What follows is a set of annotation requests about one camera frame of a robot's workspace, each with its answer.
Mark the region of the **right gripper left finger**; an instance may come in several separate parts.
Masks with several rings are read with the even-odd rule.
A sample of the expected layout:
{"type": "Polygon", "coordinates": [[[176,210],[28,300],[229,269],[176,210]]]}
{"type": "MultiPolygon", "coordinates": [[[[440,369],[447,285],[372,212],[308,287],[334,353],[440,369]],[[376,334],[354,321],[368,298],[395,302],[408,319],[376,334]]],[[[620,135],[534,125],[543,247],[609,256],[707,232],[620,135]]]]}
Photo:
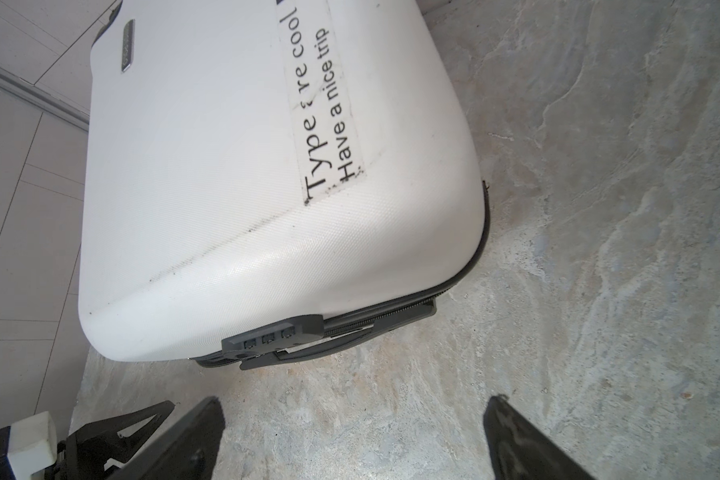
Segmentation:
{"type": "Polygon", "coordinates": [[[225,426],[219,399],[206,397],[111,479],[211,479],[225,426]]]}

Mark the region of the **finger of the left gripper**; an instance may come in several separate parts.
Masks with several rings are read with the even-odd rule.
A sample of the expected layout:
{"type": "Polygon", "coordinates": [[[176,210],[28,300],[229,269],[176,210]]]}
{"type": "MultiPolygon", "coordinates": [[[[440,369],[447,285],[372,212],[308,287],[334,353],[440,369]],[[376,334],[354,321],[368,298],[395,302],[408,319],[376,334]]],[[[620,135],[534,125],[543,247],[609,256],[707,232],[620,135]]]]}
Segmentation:
{"type": "Polygon", "coordinates": [[[173,412],[175,404],[163,401],[133,413],[82,426],[59,443],[60,474],[113,474],[127,463],[173,412]]]}

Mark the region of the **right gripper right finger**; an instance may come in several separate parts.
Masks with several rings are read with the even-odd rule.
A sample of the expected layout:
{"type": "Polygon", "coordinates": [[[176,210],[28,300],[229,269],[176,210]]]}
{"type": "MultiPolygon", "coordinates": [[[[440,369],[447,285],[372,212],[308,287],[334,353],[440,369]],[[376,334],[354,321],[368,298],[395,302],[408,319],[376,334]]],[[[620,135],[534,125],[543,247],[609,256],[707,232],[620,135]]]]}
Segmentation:
{"type": "Polygon", "coordinates": [[[594,479],[503,396],[489,399],[483,427],[496,479],[594,479]]]}

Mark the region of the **black and white suitcase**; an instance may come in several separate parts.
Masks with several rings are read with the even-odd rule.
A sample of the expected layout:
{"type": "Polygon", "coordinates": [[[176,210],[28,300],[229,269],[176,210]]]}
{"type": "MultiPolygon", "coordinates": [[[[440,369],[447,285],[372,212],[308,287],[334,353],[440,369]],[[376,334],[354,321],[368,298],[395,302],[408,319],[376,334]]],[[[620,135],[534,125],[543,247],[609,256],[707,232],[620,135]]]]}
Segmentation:
{"type": "Polygon", "coordinates": [[[124,1],[90,64],[78,310],[108,359],[317,359],[433,315],[482,254],[414,1],[124,1]]]}

